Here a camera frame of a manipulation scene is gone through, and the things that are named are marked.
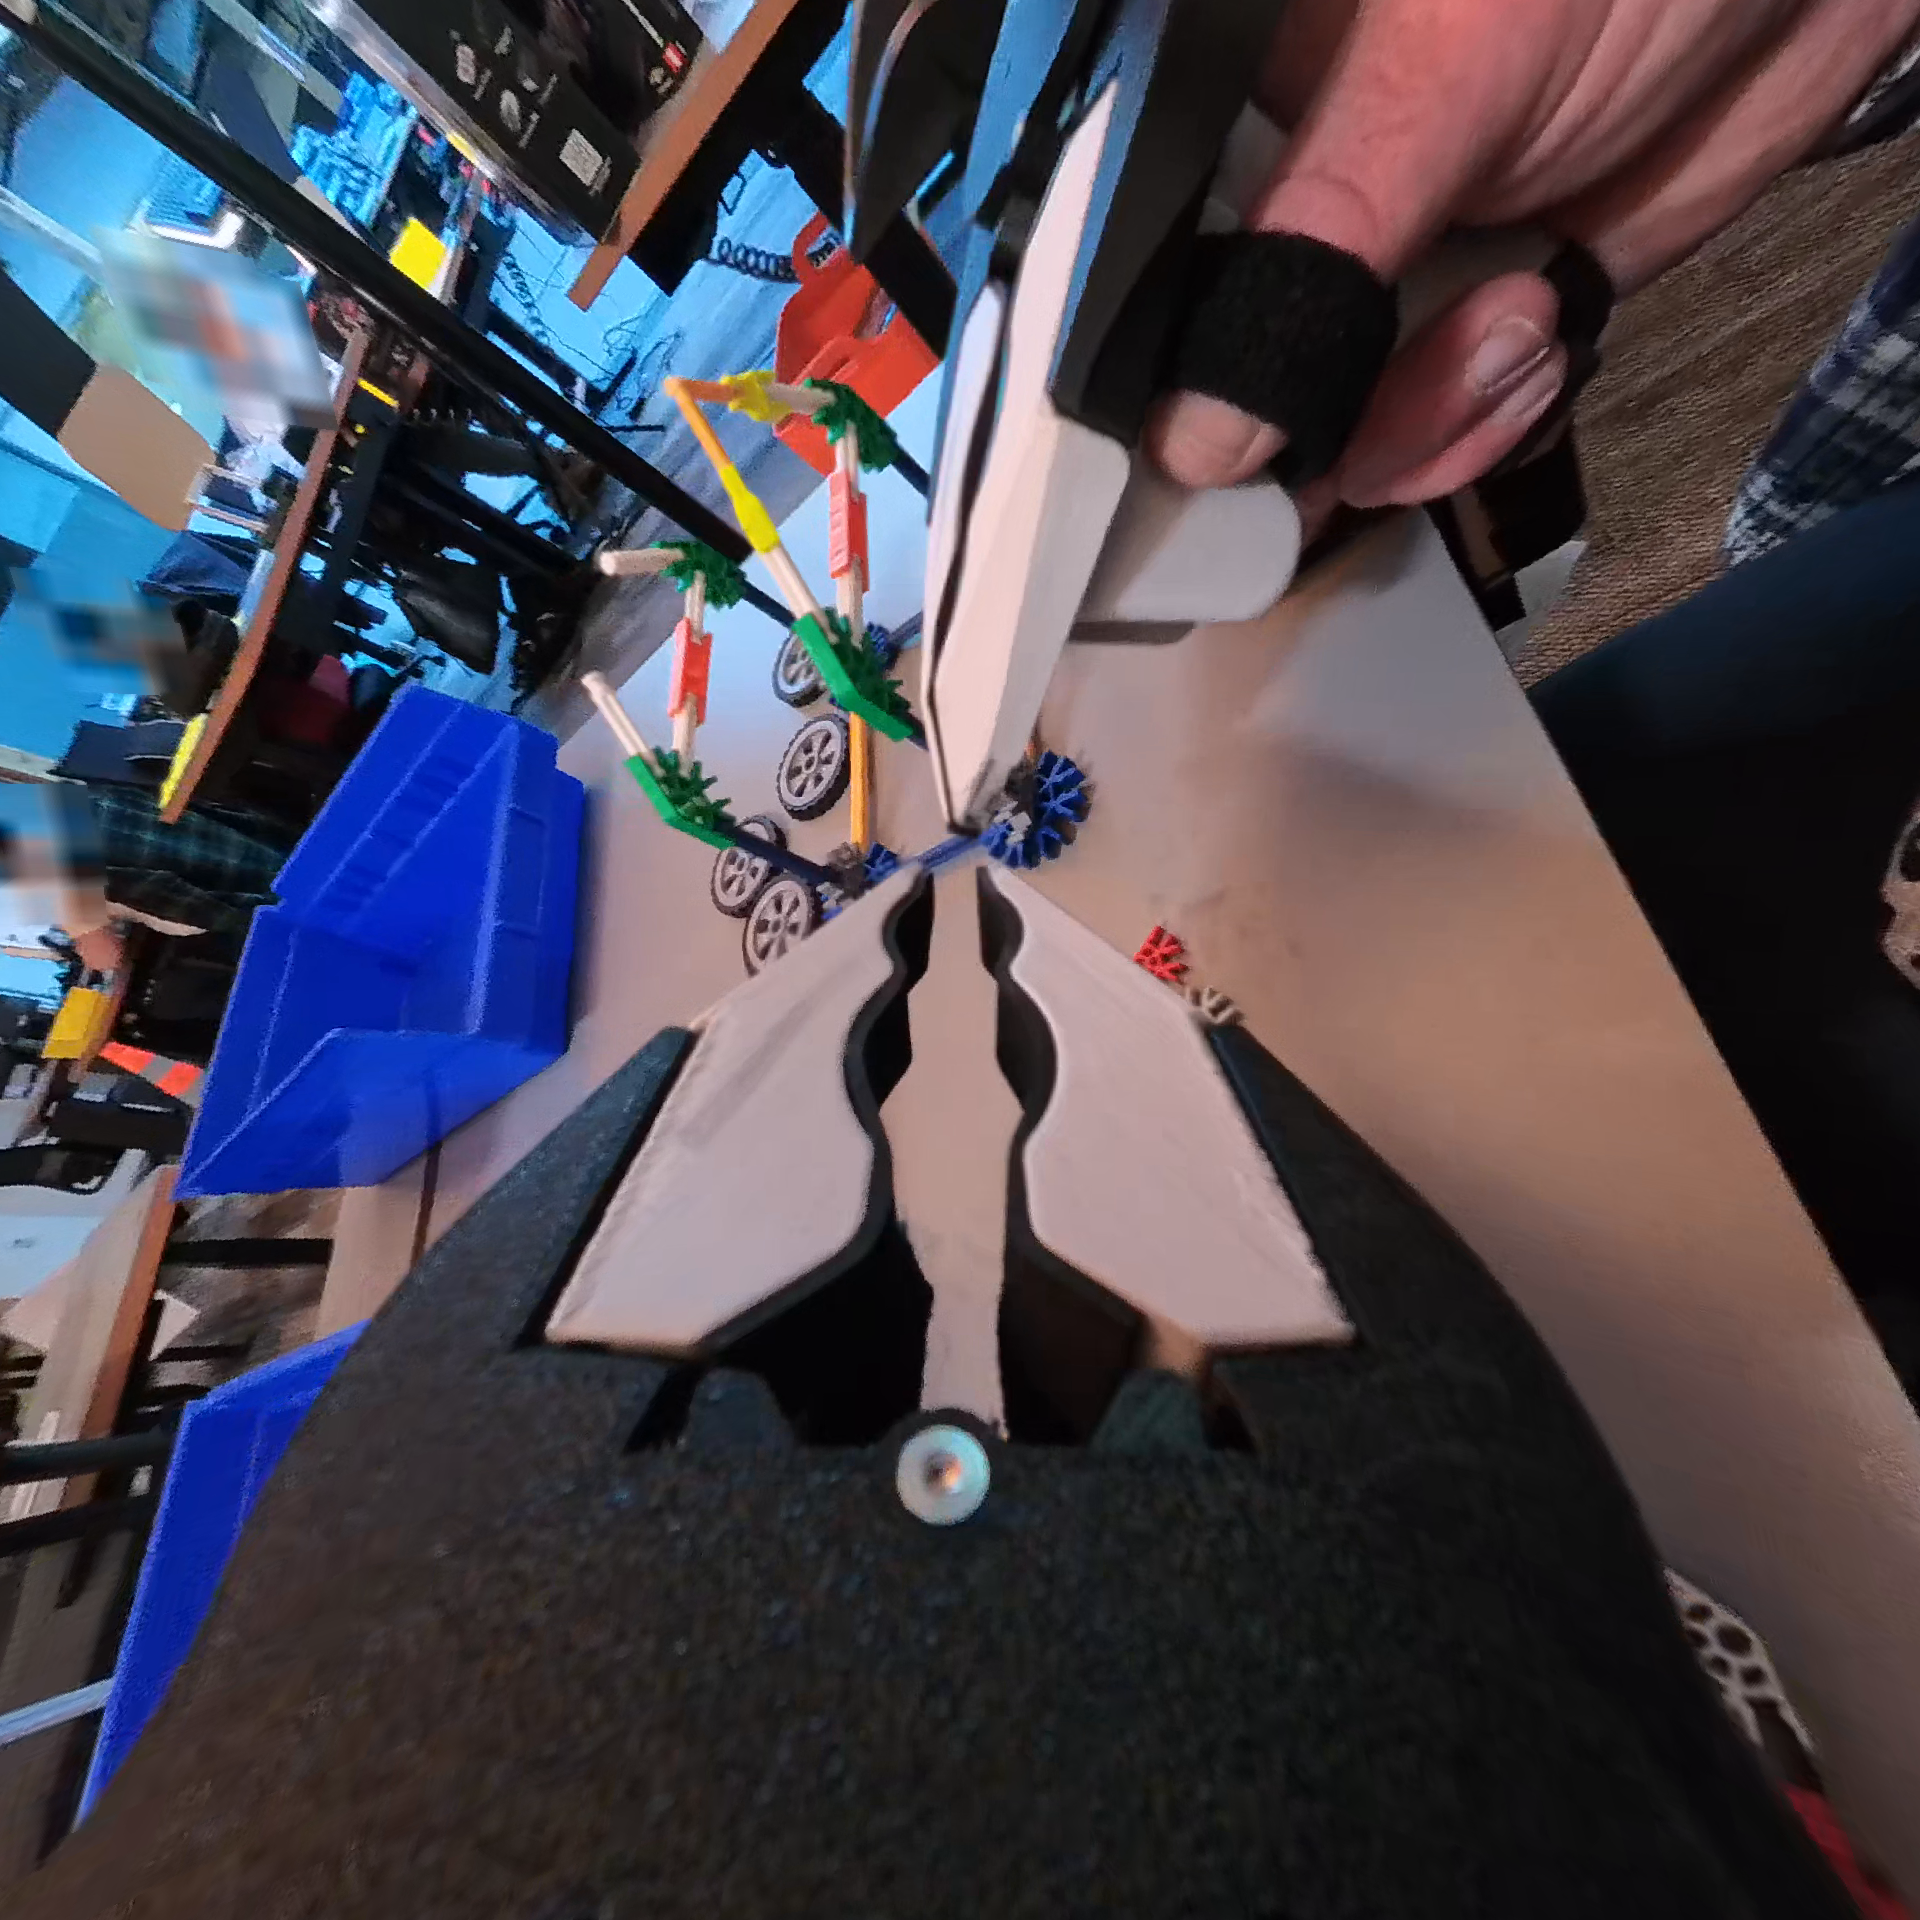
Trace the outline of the blue bin with toy pieces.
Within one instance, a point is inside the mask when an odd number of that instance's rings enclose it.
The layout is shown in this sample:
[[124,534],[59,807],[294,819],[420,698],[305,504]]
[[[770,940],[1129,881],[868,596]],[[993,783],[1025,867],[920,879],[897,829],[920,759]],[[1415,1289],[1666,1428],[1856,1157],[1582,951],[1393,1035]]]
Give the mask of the blue bin with toy pieces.
[[132,1622],[112,1654],[74,1823],[93,1817],[99,1793],[152,1726],[176,1670],[185,1665],[216,1597],[216,1581],[255,1492],[276,1474],[294,1428],[305,1422],[360,1331],[366,1319],[288,1360],[274,1360],[185,1406],[156,1487],[156,1520],[137,1570]]

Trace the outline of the small red grey connector piece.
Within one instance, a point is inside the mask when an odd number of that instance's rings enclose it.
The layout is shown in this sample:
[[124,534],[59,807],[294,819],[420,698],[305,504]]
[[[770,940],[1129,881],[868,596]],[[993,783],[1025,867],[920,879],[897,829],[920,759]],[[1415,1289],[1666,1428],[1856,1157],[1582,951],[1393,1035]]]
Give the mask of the small red grey connector piece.
[[1197,972],[1187,946],[1174,926],[1155,922],[1142,940],[1136,968],[1155,977],[1167,992],[1180,992],[1198,1028],[1244,1028],[1238,996]]

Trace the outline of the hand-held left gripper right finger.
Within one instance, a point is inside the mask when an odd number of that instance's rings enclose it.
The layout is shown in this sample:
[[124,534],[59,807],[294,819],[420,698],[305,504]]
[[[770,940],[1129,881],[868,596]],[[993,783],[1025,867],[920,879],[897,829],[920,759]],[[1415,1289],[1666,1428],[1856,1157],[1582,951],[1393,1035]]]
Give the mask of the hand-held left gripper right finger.
[[1210,1028],[1025,879],[974,870],[1022,1094],[1017,1220],[1125,1309],[1129,1361],[1203,1377],[1230,1352],[1345,1345],[1331,1293]]

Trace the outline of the orange plastic case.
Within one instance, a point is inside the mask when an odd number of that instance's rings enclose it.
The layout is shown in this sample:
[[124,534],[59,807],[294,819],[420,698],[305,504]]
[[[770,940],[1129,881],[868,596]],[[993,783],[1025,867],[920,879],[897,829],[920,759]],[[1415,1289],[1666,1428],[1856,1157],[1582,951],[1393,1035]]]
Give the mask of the orange plastic case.
[[868,409],[897,414],[939,354],[918,339],[879,280],[850,262],[825,212],[798,229],[793,273],[798,291],[772,325],[772,382],[838,382]]

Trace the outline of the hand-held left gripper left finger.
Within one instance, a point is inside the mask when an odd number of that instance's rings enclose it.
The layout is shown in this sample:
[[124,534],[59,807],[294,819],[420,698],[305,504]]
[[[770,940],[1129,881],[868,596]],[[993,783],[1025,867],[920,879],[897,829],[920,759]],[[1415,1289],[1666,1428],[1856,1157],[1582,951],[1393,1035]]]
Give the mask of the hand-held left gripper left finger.
[[897,1214],[885,1100],[930,951],[930,879],[900,867],[693,1022],[598,1204],[543,1344],[712,1360],[872,1256]]

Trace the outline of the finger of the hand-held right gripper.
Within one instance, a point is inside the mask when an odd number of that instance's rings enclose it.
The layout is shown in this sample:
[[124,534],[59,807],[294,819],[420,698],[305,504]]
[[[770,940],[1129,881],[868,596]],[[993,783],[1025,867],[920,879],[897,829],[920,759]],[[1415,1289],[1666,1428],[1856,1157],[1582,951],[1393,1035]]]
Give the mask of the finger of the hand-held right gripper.
[[947,819],[947,829],[974,829],[1025,755],[1129,488],[1129,445],[1071,419],[1048,395],[1115,109],[1119,81],[1071,133],[1022,273],[1006,291],[998,419],[973,494],[965,577],[939,668],[939,690],[958,725],[965,802],[965,819]]
[[939,442],[930,504],[925,504],[920,733],[925,733],[925,764],[930,764],[946,819],[965,819],[965,802],[958,802],[958,759],[952,759],[958,725],[947,722],[947,698],[939,690],[939,668],[947,653],[952,602],[965,577],[973,494],[993,445],[998,363],[1006,363],[1006,282],[986,282],[973,301],[958,346],[947,354],[946,442]]

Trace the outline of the empty blue plastic bin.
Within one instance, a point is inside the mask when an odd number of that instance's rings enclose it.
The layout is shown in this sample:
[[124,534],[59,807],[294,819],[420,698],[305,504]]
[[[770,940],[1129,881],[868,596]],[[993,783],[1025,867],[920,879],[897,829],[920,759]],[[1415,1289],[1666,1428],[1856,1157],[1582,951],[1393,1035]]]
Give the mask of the empty blue plastic bin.
[[373,1191],[565,1052],[582,783],[401,686],[250,918],[176,1197]]

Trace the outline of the colourful toy car model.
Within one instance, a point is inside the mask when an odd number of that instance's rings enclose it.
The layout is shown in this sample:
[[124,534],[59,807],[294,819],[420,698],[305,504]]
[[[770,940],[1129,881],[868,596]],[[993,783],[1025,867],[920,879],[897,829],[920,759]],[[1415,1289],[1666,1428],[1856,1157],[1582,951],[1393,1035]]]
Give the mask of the colourful toy car model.
[[[598,577],[663,577],[683,596],[663,658],[663,722],[671,743],[646,743],[598,673],[582,673],[582,690],[623,746],[623,768],[657,807],[657,819],[712,850],[708,902],[744,926],[744,968],[765,972],[814,940],[833,909],[861,902],[900,867],[939,870],[965,854],[1033,870],[1058,864],[1090,819],[1090,773],[1041,746],[1022,746],[1010,779],[986,802],[980,829],[947,829],[925,850],[888,850],[879,838],[872,746],[925,755],[925,725],[906,698],[900,668],[920,623],[868,623],[868,479],[906,474],[925,492],[918,460],[900,450],[897,426],[856,399],[844,382],[772,369],[730,369],[712,382],[671,378],[663,399],[699,434],[712,479],[726,488],[730,516],[748,550],[770,565],[783,613],[783,645],[772,653],[772,690],[802,709],[782,768],[772,814],[737,814],[699,759],[699,725],[708,722],[708,613],[748,602],[748,570],[706,542],[604,544],[592,550]],[[757,426],[816,426],[827,445],[827,602],[816,602],[783,550],[765,494],[744,479],[708,409],[748,414]]]

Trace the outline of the person's right hand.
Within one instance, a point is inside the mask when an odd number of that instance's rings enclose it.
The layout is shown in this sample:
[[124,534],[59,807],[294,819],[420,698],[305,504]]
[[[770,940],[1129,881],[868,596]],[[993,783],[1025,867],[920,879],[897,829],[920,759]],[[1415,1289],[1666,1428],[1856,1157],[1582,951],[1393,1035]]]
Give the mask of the person's right hand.
[[[1914,46],[1914,0],[1287,8],[1251,229],[1395,282],[1450,229],[1538,229],[1637,294],[1813,158]],[[1572,385],[1561,294],[1499,273],[1419,320],[1309,515],[1482,479]]]

